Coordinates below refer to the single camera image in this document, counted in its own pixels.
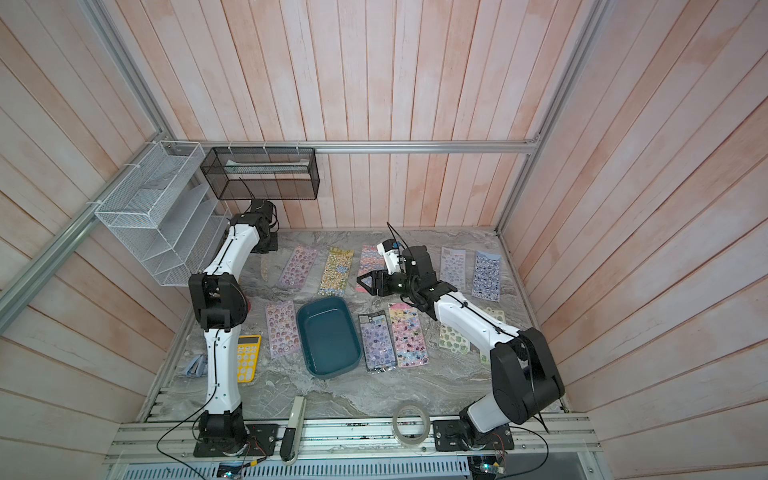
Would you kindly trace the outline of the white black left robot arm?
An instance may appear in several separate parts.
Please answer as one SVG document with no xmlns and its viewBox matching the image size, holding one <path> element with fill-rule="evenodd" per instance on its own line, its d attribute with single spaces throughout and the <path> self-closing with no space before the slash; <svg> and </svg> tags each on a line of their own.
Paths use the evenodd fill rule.
<svg viewBox="0 0 768 480">
<path fill-rule="evenodd" d="M 241 454 L 249 435 L 237 380 L 237 347 L 250 304 L 239 278 L 251 254 L 276 249 L 278 228 L 274 204 L 253 200 L 245 212 L 229 221 L 211 263 L 188 281 L 193 313 L 206 342 L 208 366 L 198 439 L 227 456 Z"/>
</svg>

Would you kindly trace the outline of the pink yellow cat sticker sheet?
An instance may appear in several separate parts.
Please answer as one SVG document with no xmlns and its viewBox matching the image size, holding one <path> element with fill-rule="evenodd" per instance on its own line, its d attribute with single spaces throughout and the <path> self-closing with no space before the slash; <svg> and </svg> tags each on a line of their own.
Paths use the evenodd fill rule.
<svg viewBox="0 0 768 480">
<path fill-rule="evenodd" d="M 389 305 L 388 311 L 397 366 L 427 365 L 429 357 L 419 310 L 406 303 L 394 303 Z"/>
</svg>

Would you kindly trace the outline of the purple sticker sheet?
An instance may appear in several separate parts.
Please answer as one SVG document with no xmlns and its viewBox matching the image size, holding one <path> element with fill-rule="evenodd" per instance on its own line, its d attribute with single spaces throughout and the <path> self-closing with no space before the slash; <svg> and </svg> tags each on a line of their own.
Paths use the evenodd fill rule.
<svg viewBox="0 0 768 480">
<path fill-rule="evenodd" d="M 394 370 L 397 360 L 386 313 L 360 314 L 358 321 L 367 370 L 375 373 Z"/>
</svg>

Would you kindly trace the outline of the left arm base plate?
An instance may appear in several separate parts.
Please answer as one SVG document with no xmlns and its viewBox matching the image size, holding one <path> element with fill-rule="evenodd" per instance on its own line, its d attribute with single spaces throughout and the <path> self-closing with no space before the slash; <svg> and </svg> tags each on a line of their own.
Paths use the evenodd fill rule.
<svg viewBox="0 0 768 480">
<path fill-rule="evenodd" d="M 224 424 L 206 425 L 199 428 L 193 456 L 269 457 L 274 454 L 277 438 L 278 425 L 274 423 L 250 423 L 234 427 Z"/>
</svg>

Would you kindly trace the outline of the light blue sticker sheet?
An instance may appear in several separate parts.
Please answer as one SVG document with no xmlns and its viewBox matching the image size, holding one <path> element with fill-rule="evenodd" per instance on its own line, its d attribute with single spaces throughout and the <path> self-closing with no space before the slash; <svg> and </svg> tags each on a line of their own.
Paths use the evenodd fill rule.
<svg viewBox="0 0 768 480">
<path fill-rule="evenodd" d="M 466 251 L 443 247 L 441 249 L 439 279 L 459 291 L 466 288 Z"/>
</svg>

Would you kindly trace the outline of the dark blue sticker sheet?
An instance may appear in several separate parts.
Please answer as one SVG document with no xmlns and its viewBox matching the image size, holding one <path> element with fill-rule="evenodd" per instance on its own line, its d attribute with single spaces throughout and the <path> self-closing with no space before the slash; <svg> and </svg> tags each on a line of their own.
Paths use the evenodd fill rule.
<svg viewBox="0 0 768 480">
<path fill-rule="evenodd" d="M 501 256 L 477 251 L 475 256 L 472 295 L 498 302 L 501 291 Z"/>
</svg>

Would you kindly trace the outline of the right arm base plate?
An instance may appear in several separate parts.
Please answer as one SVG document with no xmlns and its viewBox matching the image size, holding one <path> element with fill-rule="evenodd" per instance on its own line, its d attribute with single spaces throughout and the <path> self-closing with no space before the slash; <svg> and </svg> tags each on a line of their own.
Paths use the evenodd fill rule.
<svg viewBox="0 0 768 480">
<path fill-rule="evenodd" d="M 470 450 L 511 451 L 514 440 L 506 426 L 480 433 L 468 420 L 434 420 L 431 424 L 434 446 L 438 452 Z"/>
</svg>

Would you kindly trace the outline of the green yellow sticker sheet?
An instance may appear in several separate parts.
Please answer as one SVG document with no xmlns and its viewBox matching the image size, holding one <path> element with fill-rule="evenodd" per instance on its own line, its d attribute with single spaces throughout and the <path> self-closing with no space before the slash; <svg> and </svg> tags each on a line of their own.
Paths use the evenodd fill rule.
<svg viewBox="0 0 768 480">
<path fill-rule="evenodd" d="M 264 282 L 269 281 L 270 258 L 268 255 L 262 255 L 260 260 L 260 275 Z"/>
</svg>

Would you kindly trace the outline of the red blue cat sticker sheet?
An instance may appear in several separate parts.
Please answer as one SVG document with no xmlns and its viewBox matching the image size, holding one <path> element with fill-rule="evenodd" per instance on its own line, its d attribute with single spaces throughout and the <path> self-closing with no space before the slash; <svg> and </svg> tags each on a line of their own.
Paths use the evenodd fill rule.
<svg viewBox="0 0 768 480">
<path fill-rule="evenodd" d="M 363 246 L 357 276 L 360 277 L 367 275 L 371 271 L 385 269 L 385 260 L 383 256 L 378 252 L 377 247 L 368 245 Z"/>
</svg>

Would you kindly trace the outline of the teal storage box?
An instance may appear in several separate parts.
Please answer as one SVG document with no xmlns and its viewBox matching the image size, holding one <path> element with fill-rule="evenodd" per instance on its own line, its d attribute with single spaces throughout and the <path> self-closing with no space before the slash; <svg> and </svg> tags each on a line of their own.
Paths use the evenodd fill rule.
<svg viewBox="0 0 768 480">
<path fill-rule="evenodd" d="M 354 370 L 362 346 L 343 298 L 323 297 L 303 305 L 296 316 L 308 372 L 322 380 Z"/>
</svg>

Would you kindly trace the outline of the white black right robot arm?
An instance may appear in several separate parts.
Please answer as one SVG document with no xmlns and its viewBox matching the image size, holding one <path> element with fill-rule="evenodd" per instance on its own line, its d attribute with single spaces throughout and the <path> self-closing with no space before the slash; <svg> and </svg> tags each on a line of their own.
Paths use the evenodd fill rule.
<svg viewBox="0 0 768 480">
<path fill-rule="evenodd" d="M 385 267 L 357 277 L 370 295 L 398 295 L 433 320 L 451 327 L 490 360 L 491 391 L 464 408 L 457 420 L 434 421 L 441 451 L 479 448 L 522 425 L 565 394 L 556 362 L 543 333 L 520 330 L 471 303 L 452 284 L 437 278 L 424 246 L 403 247 L 394 239 L 376 246 Z"/>
</svg>

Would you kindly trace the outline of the colourful small sticker sheet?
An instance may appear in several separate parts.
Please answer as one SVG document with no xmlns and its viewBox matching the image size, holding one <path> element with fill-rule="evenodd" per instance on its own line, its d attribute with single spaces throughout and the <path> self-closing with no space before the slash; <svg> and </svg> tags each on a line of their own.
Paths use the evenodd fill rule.
<svg viewBox="0 0 768 480">
<path fill-rule="evenodd" d="M 320 280 L 319 296 L 343 296 L 347 287 L 353 250 L 332 247 Z"/>
</svg>

